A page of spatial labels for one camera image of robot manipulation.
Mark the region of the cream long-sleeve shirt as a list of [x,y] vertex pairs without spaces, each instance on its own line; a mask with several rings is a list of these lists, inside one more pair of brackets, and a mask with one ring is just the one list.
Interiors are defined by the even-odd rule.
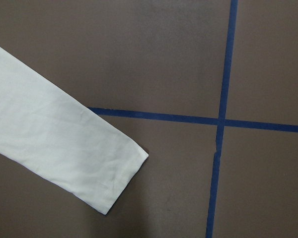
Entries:
[[107,214],[148,153],[0,47],[0,153]]

